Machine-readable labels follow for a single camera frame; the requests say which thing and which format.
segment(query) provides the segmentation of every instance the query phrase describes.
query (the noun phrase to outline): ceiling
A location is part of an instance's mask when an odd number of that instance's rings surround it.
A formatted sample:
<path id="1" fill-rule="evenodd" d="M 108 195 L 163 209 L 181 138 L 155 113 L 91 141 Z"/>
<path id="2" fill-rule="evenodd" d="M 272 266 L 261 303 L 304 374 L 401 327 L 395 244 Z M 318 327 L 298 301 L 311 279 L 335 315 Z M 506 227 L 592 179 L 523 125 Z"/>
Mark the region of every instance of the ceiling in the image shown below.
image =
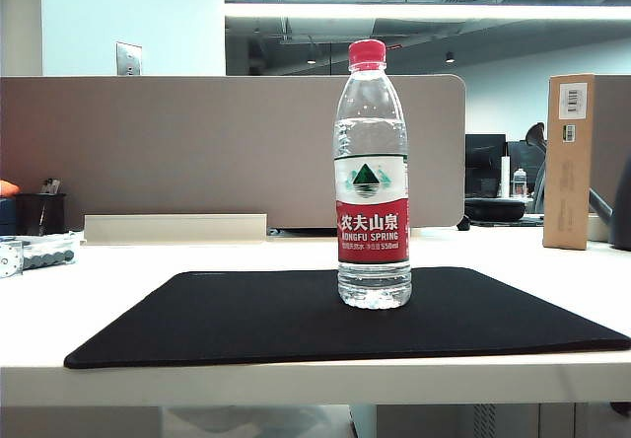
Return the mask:
<path id="1" fill-rule="evenodd" d="M 267 3 L 440 3 L 528 5 L 630 5 L 631 0 L 226 0 Z M 243 48 L 249 74 L 345 73 L 348 43 L 376 37 L 393 45 L 388 61 L 407 61 L 419 73 L 445 70 L 445 53 L 457 65 L 631 37 L 629 22 L 465 21 L 384 19 L 226 20 L 227 46 Z M 307 63 L 314 59 L 315 64 Z M 228 74 L 239 74 L 231 71 Z"/>

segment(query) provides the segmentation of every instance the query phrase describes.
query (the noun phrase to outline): wall outlet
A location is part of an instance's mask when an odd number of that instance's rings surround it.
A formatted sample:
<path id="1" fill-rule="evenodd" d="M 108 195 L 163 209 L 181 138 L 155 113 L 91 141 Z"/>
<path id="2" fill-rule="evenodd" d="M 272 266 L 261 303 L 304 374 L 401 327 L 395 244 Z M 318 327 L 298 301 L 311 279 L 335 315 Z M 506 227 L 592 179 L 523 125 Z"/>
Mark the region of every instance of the wall outlet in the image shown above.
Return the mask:
<path id="1" fill-rule="evenodd" d="M 116 74 L 139 76 L 141 74 L 142 46 L 131 43 L 116 43 Z"/>

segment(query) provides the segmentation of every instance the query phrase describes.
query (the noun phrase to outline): black mouse pad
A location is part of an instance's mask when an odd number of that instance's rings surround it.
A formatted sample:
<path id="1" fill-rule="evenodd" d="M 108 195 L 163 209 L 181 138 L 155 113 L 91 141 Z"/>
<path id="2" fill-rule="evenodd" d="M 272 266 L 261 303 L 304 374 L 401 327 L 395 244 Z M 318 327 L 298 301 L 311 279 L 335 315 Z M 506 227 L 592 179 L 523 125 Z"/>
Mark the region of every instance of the black mouse pad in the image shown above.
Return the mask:
<path id="1" fill-rule="evenodd" d="M 623 334 L 474 270 L 412 272 L 407 305 L 382 311 L 344 305 L 335 270 L 181 273 L 64 364 L 196 366 L 631 346 Z"/>

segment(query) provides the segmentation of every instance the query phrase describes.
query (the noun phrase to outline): red label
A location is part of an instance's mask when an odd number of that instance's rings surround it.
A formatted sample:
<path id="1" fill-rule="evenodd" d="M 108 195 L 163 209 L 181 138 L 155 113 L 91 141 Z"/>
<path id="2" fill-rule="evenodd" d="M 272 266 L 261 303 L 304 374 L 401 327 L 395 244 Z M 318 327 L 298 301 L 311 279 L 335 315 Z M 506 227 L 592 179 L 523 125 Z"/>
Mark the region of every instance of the red label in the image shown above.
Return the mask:
<path id="1" fill-rule="evenodd" d="M 380 204 L 337 201 L 337 248 L 341 262 L 408 260 L 408 200 Z"/>

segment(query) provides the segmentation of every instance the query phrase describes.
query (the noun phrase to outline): orange object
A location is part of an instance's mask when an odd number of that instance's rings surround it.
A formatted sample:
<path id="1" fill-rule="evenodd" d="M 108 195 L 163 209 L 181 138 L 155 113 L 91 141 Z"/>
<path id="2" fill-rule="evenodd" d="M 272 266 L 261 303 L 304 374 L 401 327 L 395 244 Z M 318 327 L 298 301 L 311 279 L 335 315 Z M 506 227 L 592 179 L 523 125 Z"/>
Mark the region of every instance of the orange object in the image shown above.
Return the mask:
<path id="1" fill-rule="evenodd" d="M 0 195 L 15 196 L 20 192 L 20 187 L 5 180 L 0 180 Z"/>

